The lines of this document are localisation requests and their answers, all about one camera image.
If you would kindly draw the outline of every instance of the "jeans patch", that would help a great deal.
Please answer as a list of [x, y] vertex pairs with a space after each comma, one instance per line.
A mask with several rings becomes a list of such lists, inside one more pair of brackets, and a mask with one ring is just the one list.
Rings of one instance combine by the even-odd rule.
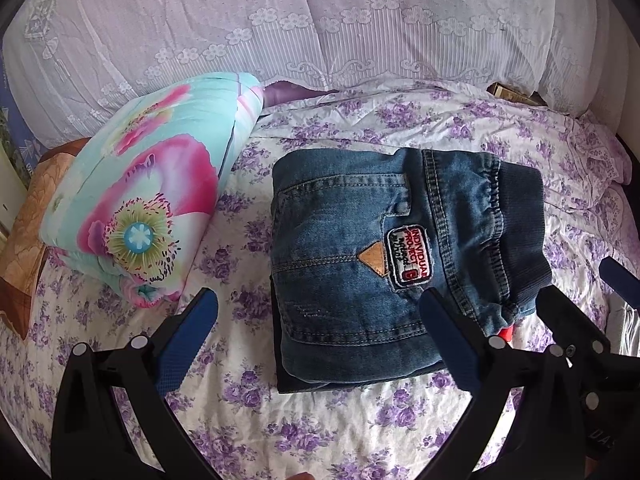
[[423, 285], [431, 279], [431, 260], [424, 227], [406, 225], [386, 234], [391, 281], [397, 288]]

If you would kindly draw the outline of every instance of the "folded jeans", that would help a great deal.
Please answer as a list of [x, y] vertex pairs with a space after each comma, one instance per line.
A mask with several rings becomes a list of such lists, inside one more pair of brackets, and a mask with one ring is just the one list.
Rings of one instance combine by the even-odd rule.
[[493, 335], [550, 283], [540, 173], [489, 153], [299, 150], [273, 187], [282, 367], [310, 389], [440, 367], [427, 286]]

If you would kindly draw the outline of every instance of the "pillow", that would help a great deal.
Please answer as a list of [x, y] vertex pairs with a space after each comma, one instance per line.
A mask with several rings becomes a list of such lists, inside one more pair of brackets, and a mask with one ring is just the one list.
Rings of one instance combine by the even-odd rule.
[[59, 152], [36, 166], [27, 198], [0, 255], [0, 314], [22, 339], [26, 339], [29, 330], [31, 298], [46, 254], [45, 245], [38, 239], [38, 229], [56, 187], [73, 160], [73, 155]]
[[79, 153], [40, 237], [135, 306], [176, 300], [261, 110], [262, 88], [246, 73], [197, 76], [129, 102]]

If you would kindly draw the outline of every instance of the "white pillowcase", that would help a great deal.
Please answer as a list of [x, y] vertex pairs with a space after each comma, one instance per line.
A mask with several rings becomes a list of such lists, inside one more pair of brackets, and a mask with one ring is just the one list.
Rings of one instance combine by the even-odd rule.
[[565, 5], [565, 25], [586, 22], [555, 36], [553, 1], [27, 0], [3, 53], [18, 108], [48, 148], [92, 136], [133, 98], [215, 71], [317, 90], [498, 81], [583, 110], [590, 92], [563, 56], [590, 72], [596, 0]]

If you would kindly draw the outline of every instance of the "floral blanket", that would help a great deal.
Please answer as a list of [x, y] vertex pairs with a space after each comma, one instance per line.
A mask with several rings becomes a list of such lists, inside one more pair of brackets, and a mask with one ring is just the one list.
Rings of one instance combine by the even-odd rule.
[[[611, 254], [640, 270], [640, 244], [620, 183], [630, 161], [593, 118], [507, 102], [463, 85], [399, 81], [268, 108], [236, 161], [179, 304], [136, 309], [92, 278], [50, 259], [24, 345], [0, 326], [0, 408], [45, 470], [52, 415], [71, 347], [124, 345], [150, 333], [203, 286], [220, 314], [179, 391], [167, 402], [224, 478], [404, 480], [417, 475], [464, 412], [469, 395], [446, 372], [334, 392], [281, 395], [270, 315], [271, 167], [299, 148], [391, 153], [399, 146], [487, 150], [539, 168], [545, 183], [545, 254], [554, 283], [600, 328]], [[531, 316], [514, 346], [542, 350], [551, 337]], [[494, 459], [520, 393], [514, 391], [482, 463]], [[116, 397], [140, 456], [158, 465], [123, 390]]]

